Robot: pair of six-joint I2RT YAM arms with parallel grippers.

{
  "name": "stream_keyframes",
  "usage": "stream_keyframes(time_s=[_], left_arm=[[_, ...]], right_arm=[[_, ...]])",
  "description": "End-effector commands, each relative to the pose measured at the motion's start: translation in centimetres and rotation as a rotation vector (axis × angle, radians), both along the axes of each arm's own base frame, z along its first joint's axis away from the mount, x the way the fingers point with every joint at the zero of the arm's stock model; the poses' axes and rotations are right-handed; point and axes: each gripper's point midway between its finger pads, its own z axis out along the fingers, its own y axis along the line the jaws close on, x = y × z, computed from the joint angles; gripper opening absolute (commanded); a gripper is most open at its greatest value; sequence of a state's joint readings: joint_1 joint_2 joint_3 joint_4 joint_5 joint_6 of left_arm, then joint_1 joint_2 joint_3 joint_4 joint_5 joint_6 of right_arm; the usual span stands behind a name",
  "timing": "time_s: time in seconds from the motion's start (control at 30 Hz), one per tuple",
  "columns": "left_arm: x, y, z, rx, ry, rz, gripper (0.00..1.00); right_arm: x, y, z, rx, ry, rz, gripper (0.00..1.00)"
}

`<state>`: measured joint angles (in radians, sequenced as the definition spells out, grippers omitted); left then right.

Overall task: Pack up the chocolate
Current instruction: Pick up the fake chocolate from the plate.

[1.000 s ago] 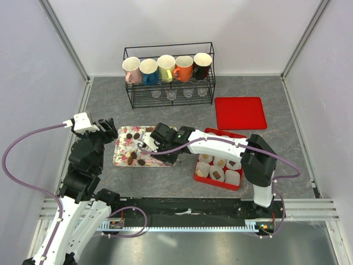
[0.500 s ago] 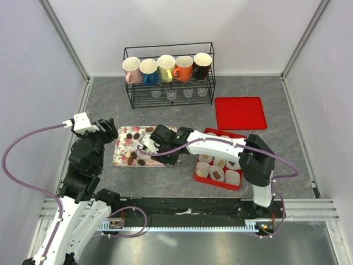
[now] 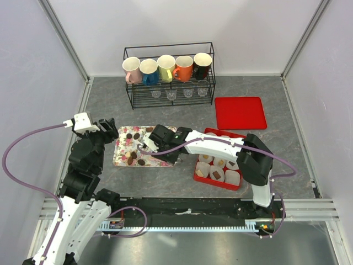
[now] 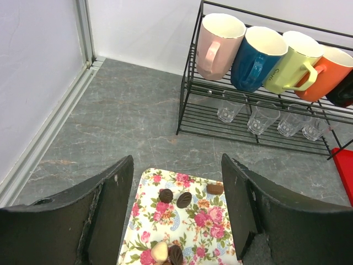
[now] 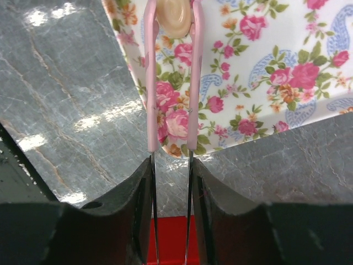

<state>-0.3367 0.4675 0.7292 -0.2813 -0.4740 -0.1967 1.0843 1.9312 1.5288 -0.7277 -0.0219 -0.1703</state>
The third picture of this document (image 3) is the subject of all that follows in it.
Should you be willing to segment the white bar chocolate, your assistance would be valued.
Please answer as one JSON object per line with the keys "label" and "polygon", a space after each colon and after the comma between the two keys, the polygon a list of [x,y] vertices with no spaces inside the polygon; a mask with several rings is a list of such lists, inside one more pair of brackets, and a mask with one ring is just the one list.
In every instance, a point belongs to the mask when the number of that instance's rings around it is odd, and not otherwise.
{"label": "white bar chocolate", "polygon": [[195,174],[196,174],[197,176],[199,176],[199,177],[205,178],[204,173],[203,173],[201,170],[199,170],[199,169],[195,172]]}

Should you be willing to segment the floral serving tray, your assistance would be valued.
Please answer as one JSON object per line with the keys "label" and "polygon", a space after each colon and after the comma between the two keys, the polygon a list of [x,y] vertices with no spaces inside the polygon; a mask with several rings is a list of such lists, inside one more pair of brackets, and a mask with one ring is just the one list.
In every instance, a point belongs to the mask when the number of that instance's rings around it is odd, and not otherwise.
{"label": "floral serving tray", "polygon": [[[156,159],[150,155],[144,155],[137,149],[138,144],[143,144],[143,136],[151,133],[152,126],[122,126],[118,129],[119,138],[116,140],[113,155],[113,164],[119,167],[173,167],[173,164]],[[131,157],[131,152],[136,152],[137,158]],[[144,160],[145,165],[140,166],[137,161]]]}

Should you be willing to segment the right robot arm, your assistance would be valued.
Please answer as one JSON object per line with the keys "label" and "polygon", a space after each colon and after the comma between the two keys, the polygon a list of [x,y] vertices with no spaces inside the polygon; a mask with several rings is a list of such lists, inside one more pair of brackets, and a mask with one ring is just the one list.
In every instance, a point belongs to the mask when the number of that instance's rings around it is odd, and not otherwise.
{"label": "right robot arm", "polygon": [[272,212],[272,152],[256,135],[224,138],[185,127],[172,131],[158,124],[143,137],[143,143],[153,157],[169,163],[175,163],[181,153],[209,155],[236,163],[243,179],[252,187],[254,214],[263,218]]}

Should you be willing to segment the brown rectangular chocolate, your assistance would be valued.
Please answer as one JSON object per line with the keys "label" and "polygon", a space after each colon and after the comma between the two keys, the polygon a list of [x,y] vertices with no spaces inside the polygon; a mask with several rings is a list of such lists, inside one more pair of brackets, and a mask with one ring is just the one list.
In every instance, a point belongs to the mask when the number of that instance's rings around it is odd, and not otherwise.
{"label": "brown rectangular chocolate", "polygon": [[215,172],[213,173],[213,176],[214,176],[216,179],[220,179],[220,177],[221,177],[221,175],[220,175],[217,171],[215,171]]}

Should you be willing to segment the red chocolate box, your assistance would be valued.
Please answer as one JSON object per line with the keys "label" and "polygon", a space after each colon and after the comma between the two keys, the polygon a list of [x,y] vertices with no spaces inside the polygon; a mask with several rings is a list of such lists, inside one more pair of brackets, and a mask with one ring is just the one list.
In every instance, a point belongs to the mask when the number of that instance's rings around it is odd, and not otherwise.
{"label": "red chocolate box", "polygon": [[[218,163],[220,160],[223,160],[224,164],[219,165]],[[204,173],[205,178],[199,177],[195,174],[198,169]],[[221,175],[220,179],[216,179],[213,176],[215,171]],[[205,160],[203,155],[199,155],[195,166],[194,180],[212,186],[236,191],[240,188],[243,177],[238,165],[232,167],[225,159],[208,155],[208,159]]]}

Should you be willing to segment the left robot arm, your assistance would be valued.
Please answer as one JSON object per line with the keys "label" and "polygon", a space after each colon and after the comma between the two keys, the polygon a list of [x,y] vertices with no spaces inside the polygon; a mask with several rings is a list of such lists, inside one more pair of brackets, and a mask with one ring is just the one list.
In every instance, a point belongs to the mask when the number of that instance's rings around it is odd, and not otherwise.
{"label": "left robot arm", "polygon": [[24,264],[77,264],[99,225],[121,211],[118,193],[95,190],[103,171],[105,145],[119,136],[115,120],[92,122],[88,114],[80,113],[68,122],[79,140],[71,147],[67,174],[58,194],[63,209],[57,210],[36,255]]}

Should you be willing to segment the red box lid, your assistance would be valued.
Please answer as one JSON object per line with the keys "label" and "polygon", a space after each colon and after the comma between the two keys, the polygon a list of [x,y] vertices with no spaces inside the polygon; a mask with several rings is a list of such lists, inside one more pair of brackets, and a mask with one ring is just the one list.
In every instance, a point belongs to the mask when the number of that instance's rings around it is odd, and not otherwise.
{"label": "red box lid", "polygon": [[265,130],[268,127],[260,97],[217,97],[215,110],[220,130]]}

